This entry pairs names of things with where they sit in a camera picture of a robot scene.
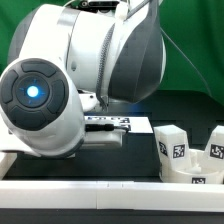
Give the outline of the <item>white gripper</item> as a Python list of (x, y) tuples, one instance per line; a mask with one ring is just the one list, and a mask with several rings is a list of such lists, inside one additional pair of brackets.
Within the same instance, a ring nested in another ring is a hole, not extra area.
[(126, 132), (109, 119), (86, 120), (77, 91), (69, 94), (62, 114), (40, 130), (16, 127), (0, 109), (0, 152), (66, 158), (73, 156), (78, 149), (120, 148)]

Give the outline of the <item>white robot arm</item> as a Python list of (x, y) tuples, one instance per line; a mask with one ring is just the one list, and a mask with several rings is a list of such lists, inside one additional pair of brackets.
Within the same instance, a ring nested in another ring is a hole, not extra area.
[(0, 152), (59, 158), (121, 146), (125, 127), (84, 115), (158, 88), (166, 63), (161, 2), (44, 4), (25, 17), (0, 75)]

